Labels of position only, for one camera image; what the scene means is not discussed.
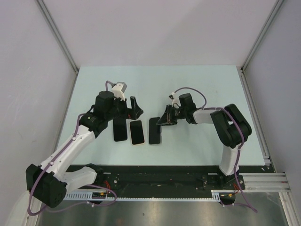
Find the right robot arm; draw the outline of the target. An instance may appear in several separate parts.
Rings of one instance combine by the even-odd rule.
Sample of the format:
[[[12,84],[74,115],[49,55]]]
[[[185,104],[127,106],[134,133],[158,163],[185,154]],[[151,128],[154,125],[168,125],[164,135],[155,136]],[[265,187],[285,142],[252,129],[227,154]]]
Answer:
[[[185,119],[189,124],[212,124],[218,138],[223,144],[222,160],[219,164],[217,184],[222,189],[230,186],[242,189],[239,175],[239,158],[241,149],[252,129],[248,121],[235,104],[225,107],[197,108],[190,93],[175,98],[169,96],[172,103],[166,106],[165,112],[157,125],[176,125],[178,120]]]

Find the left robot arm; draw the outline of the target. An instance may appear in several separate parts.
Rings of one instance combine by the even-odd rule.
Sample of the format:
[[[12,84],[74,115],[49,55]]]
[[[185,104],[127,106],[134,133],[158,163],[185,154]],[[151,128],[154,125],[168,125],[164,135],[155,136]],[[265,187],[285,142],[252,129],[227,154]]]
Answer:
[[[55,208],[66,194],[84,186],[99,188],[104,183],[103,169],[94,164],[67,172],[69,166],[90,143],[108,127],[114,119],[136,120],[143,110],[134,96],[127,101],[111,91],[101,91],[95,104],[77,117],[75,131],[53,154],[39,165],[31,164],[26,169],[26,185],[30,198],[36,198],[46,207]]]

